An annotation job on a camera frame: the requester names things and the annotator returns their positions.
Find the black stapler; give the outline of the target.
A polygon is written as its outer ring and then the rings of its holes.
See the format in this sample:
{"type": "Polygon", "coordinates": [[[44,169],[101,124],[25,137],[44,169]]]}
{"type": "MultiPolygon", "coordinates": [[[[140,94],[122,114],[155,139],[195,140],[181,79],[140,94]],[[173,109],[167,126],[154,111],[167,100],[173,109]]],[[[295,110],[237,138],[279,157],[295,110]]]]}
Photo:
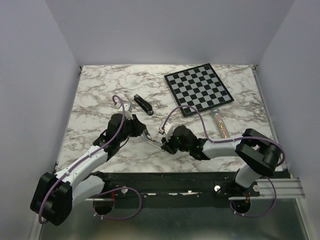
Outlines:
{"type": "Polygon", "coordinates": [[[149,102],[144,100],[141,96],[138,94],[134,95],[134,101],[142,108],[142,110],[149,116],[152,116],[154,114],[153,107],[149,102]]]}

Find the black grey chessboard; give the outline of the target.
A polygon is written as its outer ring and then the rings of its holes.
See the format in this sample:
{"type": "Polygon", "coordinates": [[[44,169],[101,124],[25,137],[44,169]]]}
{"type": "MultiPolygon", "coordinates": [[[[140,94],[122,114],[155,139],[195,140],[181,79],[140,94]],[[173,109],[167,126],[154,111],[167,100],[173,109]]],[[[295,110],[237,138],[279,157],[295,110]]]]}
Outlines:
{"type": "Polygon", "coordinates": [[[234,101],[210,63],[167,74],[164,79],[184,117],[234,101]]]}

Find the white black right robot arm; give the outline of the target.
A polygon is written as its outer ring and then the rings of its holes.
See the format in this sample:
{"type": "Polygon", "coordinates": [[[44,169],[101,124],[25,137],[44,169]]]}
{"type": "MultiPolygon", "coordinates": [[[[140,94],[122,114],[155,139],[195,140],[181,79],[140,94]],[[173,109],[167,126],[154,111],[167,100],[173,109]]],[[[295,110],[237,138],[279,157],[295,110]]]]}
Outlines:
{"type": "Polygon", "coordinates": [[[273,140],[258,131],[248,128],[240,137],[223,140],[208,140],[196,137],[193,132],[180,125],[161,127],[161,149],[174,155],[178,151],[187,152],[198,161],[211,160],[220,157],[240,157],[245,166],[238,170],[230,183],[230,191],[241,196],[247,192],[260,177],[273,176],[280,158],[285,158],[284,149],[273,140]]]}

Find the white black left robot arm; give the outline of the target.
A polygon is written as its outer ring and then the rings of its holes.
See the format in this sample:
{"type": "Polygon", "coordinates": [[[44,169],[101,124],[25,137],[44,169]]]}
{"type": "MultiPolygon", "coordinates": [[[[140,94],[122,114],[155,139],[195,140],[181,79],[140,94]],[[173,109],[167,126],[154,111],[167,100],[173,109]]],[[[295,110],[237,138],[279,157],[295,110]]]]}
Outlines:
{"type": "Polygon", "coordinates": [[[91,176],[91,172],[109,161],[120,150],[122,142],[143,135],[146,129],[135,114],[130,119],[121,113],[113,114],[107,128],[83,156],[56,173],[44,173],[30,203],[30,209],[38,214],[39,223],[59,226],[76,202],[92,195],[107,197],[111,185],[91,176]]]}

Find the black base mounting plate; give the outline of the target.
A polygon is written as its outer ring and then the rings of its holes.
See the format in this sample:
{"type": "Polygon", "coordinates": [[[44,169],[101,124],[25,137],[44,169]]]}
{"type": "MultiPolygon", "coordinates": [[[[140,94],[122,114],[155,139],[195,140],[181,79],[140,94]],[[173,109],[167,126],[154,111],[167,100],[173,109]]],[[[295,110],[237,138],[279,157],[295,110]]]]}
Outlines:
{"type": "Polygon", "coordinates": [[[107,204],[143,208],[227,208],[233,201],[247,209],[253,200],[291,199],[299,195],[298,181],[277,172],[273,179],[260,178],[247,189],[236,186],[233,172],[102,173],[86,177],[59,201],[74,207],[85,200],[98,208],[107,204]]]}

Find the light blue mini stapler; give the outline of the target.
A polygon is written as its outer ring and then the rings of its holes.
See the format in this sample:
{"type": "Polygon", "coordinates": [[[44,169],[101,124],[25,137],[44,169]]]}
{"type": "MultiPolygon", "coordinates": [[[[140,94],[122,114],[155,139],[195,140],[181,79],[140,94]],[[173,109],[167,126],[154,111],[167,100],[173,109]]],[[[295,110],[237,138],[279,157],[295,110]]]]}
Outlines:
{"type": "Polygon", "coordinates": [[[153,138],[147,129],[145,129],[143,131],[142,135],[144,137],[144,140],[147,141],[148,144],[150,144],[156,148],[159,148],[159,149],[161,148],[162,143],[160,141],[156,140],[155,138],[153,138]]]}

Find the aluminium frame rail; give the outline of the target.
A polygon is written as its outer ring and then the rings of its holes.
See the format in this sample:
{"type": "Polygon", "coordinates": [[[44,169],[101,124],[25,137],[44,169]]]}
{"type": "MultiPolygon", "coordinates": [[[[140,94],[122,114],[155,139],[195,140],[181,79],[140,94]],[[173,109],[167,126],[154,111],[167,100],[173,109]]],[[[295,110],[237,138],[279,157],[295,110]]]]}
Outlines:
{"type": "Polygon", "coordinates": [[[258,179],[248,188],[234,185],[230,180],[195,179],[183,177],[173,179],[161,175],[159,179],[128,180],[120,183],[115,180],[103,181],[97,176],[90,176],[82,181],[72,192],[73,203],[80,203],[90,197],[105,195],[107,191],[137,191],[146,196],[193,196],[209,193],[214,198],[242,201],[249,199],[303,199],[305,193],[297,178],[258,179]]]}

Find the glitter filled clear tube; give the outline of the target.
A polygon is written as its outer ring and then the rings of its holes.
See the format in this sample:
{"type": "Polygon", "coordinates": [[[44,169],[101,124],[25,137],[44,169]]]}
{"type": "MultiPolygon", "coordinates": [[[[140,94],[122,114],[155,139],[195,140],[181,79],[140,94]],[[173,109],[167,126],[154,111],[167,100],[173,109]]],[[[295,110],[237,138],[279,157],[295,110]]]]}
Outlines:
{"type": "Polygon", "coordinates": [[[218,130],[220,136],[224,139],[229,138],[230,134],[229,134],[228,129],[227,129],[225,122],[223,120],[223,116],[221,115],[221,111],[218,108],[213,108],[210,111],[210,114],[213,117],[213,120],[216,124],[217,130],[218,130]]]}

